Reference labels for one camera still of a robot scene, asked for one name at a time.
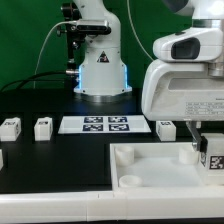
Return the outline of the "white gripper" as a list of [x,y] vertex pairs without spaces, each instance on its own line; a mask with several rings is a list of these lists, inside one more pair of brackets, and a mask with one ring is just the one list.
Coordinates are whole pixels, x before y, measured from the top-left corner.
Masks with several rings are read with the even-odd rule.
[[193,148],[207,152],[196,121],[224,120],[224,34],[190,28],[154,42],[157,59],[144,79],[141,108],[147,119],[187,121]]

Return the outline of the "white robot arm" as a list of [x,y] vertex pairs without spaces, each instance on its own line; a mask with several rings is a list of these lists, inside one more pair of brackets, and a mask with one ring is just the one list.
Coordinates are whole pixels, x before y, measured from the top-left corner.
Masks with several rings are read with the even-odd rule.
[[[141,108],[150,121],[184,121],[202,148],[198,121],[224,121],[224,0],[162,0],[175,14],[190,16],[192,26],[157,39],[156,59],[146,71]],[[120,21],[103,0],[73,0],[86,35],[77,93],[94,100],[128,92],[120,56]]]

